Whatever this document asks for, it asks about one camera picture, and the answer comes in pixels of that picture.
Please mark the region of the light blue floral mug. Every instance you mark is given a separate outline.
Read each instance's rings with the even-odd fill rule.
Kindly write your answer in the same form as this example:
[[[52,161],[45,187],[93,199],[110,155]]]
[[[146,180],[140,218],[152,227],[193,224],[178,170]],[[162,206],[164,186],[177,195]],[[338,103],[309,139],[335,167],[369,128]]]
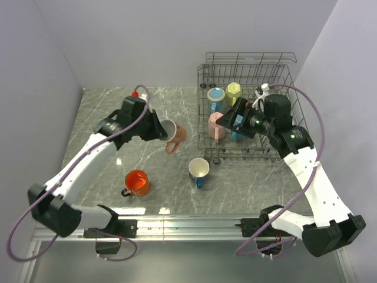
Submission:
[[[235,121],[234,121],[234,124],[233,126],[237,126],[239,125],[243,120],[243,117],[241,115],[237,115]],[[240,142],[242,140],[244,140],[245,137],[239,133],[236,133],[235,131],[232,132],[232,135],[231,135],[231,141],[233,142]]]

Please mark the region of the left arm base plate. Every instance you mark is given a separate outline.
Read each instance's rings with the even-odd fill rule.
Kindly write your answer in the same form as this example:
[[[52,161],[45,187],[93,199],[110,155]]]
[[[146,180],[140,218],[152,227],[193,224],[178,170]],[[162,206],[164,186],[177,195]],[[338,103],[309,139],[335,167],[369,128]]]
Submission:
[[[136,219],[117,219],[107,225],[107,227],[88,228],[84,231],[84,238],[117,238],[119,236],[125,238],[135,238],[137,234]]]

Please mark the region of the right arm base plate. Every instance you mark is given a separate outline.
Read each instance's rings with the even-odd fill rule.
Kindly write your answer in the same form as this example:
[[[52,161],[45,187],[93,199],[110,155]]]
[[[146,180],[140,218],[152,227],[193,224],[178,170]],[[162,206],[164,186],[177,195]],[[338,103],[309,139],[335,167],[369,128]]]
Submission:
[[[235,227],[241,229],[242,237],[248,238],[251,237],[260,227],[263,226],[263,222],[259,218],[241,218],[240,222],[235,224]],[[270,225],[264,231],[262,231],[258,237],[288,237],[291,234],[288,234],[284,231],[278,231],[277,229],[272,228]]]

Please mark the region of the pink faceted mug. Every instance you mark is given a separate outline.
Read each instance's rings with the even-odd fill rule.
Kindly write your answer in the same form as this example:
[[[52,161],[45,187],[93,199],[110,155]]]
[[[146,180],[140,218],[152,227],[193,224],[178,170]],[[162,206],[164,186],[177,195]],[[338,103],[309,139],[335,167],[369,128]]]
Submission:
[[[218,125],[216,122],[219,118],[223,116],[220,112],[214,112],[210,115],[207,122],[207,131],[211,138],[214,139],[215,143],[219,143],[220,140],[225,136],[226,129],[223,126]]]

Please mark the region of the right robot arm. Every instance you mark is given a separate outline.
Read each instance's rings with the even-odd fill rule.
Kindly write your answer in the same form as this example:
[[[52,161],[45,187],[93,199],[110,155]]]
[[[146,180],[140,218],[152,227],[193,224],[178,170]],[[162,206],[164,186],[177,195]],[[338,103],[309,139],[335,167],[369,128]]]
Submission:
[[[283,231],[301,239],[315,257],[350,245],[365,229],[361,215],[354,215],[336,193],[305,128],[293,124],[291,102],[281,94],[268,95],[257,110],[245,98],[217,119],[216,123],[246,137],[266,136],[270,145],[293,172],[302,190],[286,206],[271,206],[261,212],[259,229],[236,251],[243,249],[261,233]]]

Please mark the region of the yellow faceted mug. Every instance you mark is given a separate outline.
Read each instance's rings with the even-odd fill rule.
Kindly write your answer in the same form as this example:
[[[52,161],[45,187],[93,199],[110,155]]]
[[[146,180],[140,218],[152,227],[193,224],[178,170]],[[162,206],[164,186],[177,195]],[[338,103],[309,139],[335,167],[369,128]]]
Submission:
[[[239,83],[230,83],[225,90],[225,102],[228,106],[233,106],[236,100],[241,96],[242,87]]]

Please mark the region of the salmon floral mug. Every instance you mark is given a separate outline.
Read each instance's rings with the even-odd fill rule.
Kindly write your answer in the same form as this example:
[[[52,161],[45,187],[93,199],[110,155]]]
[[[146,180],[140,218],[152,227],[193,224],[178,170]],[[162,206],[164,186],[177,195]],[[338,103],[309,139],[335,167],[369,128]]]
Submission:
[[[167,134],[160,139],[161,141],[166,142],[166,153],[175,153],[179,145],[186,141],[186,130],[177,122],[170,119],[163,120],[160,123]]]

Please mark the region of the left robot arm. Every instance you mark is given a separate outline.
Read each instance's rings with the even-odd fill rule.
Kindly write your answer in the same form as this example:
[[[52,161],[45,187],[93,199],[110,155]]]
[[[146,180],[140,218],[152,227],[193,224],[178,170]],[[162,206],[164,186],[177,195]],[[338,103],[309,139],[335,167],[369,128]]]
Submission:
[[[126,97],[120,109],[101,120],[84,147],[44,185],[28,190],[32,217],[58,236],[65,238],[76,229],[98,229],[106,237],[118,232],[118,214],[112,209],[75,206],[80,190],[99,172],[102,165],[134,136],[144,141],[166,137],[157,113],[146,96]]]

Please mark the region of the blue mug orange interior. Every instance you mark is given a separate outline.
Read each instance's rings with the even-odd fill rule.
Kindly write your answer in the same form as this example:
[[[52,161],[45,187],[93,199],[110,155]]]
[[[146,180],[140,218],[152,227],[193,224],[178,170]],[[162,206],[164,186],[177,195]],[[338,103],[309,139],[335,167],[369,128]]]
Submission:
[[[222,112],[225,108],[225,91],[222,88],[214,87],[207,92],[210,114]]]

